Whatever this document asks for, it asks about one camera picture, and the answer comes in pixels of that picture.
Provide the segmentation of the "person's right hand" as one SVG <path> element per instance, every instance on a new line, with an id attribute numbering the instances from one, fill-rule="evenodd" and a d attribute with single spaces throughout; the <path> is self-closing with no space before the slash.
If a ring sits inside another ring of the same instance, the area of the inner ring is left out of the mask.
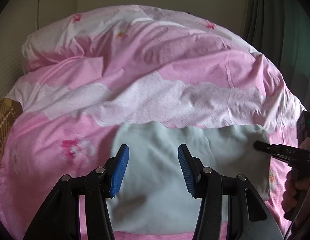
<path id="1" fill-rule="evenodd" d="M 310 212 L 310 178 L 297 179 L 292 170 L 287 174 L 282 208 L 285 212 L 301 208 L 301 216 Z"/>

